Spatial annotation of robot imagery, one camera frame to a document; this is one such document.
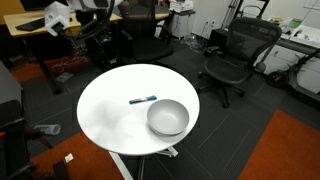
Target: floor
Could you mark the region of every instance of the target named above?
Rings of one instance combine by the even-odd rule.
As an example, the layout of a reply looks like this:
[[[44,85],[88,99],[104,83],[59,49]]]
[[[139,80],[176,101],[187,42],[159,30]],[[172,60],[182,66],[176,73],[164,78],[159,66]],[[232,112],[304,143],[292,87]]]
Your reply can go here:
[[[175,52],[161,60],[175,66],[194,85],[206,58],[187,45],[172,41]],[[47,139],[56,145],[80,132],[77,122],[77,101],[84,88],[102,72],[93,65],[73,72],[61,83],[63,93],[51,93],[45,79],[23,83],[25,116],[31,125],[60,124],[56,137]],[[199,94],[200,115],[191,133],[175,146],[175,158],[154,154],[147,156],[144,179],[237,179],[255,145],[263,134],[273,112],[280,109],[305,124],[320,130],[320,111],[301,102],[294,94],[266,84],[260,74],[242,85],[248,90],[243,98],[230,91],[231,105],[223,109],[215,90]],[[37,141],[29,142],[31,156],[46,150]],[[132,177],[137,177],[139,157],[120,155]]]

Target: black office chair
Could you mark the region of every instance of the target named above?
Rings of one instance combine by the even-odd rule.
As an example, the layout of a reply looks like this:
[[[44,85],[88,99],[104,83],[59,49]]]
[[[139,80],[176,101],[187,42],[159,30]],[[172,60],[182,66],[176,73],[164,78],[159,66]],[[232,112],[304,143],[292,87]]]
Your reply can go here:
[[[157,25],[154,0],[124,1],[118,8],[124,23],[122,34],[128,40],[125,43],[127,57],[134,59],[135,63],[152,63],[173,54],[169,45],[171,31],[166,26]],[[165,38],[155,37],[156,27],[167,32]]]
[[[224,51],[218,52],[218,47],[207,49],[213,55],[204,64],[206,72],[199,72],[198,77],[209,77],[222,89],[224,108],[230,104],[226,87],[236,89],[240,91],[239,96],[244,96],[246,91],[235,85],[252,76],[257,57],[274,45],[281,33],[281,29],[270,22],[247,17],[237,18],[230,23]]]

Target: wall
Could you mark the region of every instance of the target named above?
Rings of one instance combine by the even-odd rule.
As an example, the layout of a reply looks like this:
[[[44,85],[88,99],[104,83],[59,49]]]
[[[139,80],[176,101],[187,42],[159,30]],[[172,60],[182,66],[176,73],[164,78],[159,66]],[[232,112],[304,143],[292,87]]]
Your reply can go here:
[[[0,24],[5,24],[4,15],[24,13],[19,0],[1,0],[0,1]]]
[[[268,19],[272,17],[281,17],[284,20],[290,18],[305,18],[303,21],[304,25],[320,29],[320,10],[313,9],[308,14],[310,9],[304,8],[307,1],[308,0],[270,0],[262,18]],[[193,2],[196,18],[192,33],[201,35],[202,29],[208,18],[216,20],[214,28],[221,27],[231,0],[193,0]],[[257,0],[245,0],[243,4],[261,5]],[[209,28],[202,36],[208,37],[208,35],[210,35]]]

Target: round white table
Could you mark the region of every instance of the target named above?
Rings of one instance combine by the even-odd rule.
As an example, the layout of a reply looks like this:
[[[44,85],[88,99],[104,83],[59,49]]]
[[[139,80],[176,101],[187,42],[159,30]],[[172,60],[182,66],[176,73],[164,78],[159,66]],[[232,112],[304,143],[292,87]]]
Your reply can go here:
[[[183,104],[189,112],[187,128],[177,135],[161,135],[147,123],[155,101],[129,104],[129,100],[157,96]],[[112,69],[94,79],[83,91],[77,116],[85,135],[98,146],[123,155],[147,155],[181,141],[194,127],[199,99],[180,74],[156,65],[136,64]]]

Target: silver bowl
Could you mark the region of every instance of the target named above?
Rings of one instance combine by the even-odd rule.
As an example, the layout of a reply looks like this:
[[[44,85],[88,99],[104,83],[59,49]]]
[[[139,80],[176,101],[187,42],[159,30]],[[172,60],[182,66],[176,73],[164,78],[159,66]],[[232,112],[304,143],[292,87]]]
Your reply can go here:
[[[189,123],[188,110],[170,99],[154,102],[148,109],[147,118],[151,129],[165,135],[181,133]]]

